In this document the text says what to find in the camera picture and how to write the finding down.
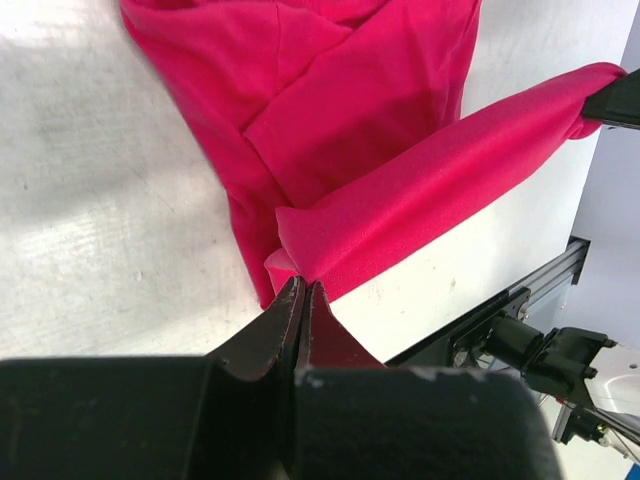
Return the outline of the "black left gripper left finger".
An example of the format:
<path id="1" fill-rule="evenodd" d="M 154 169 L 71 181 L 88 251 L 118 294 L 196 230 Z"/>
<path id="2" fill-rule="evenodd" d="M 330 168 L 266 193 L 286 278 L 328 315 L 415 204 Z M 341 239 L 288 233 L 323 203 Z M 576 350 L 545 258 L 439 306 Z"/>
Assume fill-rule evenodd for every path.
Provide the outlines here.
<path id="1" fill-rule="evenodd" d="M 6 359 L 5 479 L 280 479 L 305 283 L 205 355 Z"/>

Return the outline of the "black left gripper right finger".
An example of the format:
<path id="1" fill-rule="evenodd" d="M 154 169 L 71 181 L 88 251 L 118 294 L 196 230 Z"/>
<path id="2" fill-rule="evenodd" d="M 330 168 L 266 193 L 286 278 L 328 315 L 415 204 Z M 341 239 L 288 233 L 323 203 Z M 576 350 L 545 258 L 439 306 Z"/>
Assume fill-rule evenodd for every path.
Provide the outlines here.
<path id="1" fill-rule="evenodd" d="M 386 367 L 333 315 L 305 302 L 294 371 L 297 479 L 558 479 L 545 420 L 515 378 Z"/>

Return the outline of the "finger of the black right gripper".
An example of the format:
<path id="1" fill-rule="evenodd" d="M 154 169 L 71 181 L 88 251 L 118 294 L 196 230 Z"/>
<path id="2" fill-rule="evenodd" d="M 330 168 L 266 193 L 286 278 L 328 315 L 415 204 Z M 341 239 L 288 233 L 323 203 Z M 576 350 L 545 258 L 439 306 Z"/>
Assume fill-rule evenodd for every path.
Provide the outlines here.
<path id="1" fill-rule="evenodd" d="M 640 127 L 640 71 L 621 77 L 589 96 L 581 110 L 583 118 L 610 127 Z"/>

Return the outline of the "pink t-shirt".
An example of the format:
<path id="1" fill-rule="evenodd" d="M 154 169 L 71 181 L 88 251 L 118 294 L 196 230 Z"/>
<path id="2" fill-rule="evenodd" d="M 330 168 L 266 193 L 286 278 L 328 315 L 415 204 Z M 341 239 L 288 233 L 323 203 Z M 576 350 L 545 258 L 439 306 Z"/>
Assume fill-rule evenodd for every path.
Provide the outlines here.
<path id="1" fill-rule="evenodd" d="M 598 123 L 596 63 L 461 113 L 476 1 L 124 1 L 228 197 L 262 306 L 337 299 L 468 219 Z"/>

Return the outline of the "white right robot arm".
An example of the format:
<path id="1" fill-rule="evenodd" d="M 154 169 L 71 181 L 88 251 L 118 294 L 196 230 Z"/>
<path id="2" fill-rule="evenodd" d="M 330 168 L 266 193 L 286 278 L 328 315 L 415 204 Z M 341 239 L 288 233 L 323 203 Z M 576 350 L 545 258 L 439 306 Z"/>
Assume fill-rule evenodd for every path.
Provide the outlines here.
<path id="1" fill-rule="evenodd" d="M 565 141 L 600 125 L 639 127 L 639 74 L 596 63 L 504 100 L 514 142 L 491 182 L 506 192 L 530 177 Z M 389 360 L 393 367 L 476 367 L 483 356 L 561 404 L 553 439 L 578 437 L 639 457 L 639 353 L 605 333 L 579 327 L 541 330 L 527 319 L 580 281 L 590 243 L 572 237 L 558 256 L 451 324 Z"/>

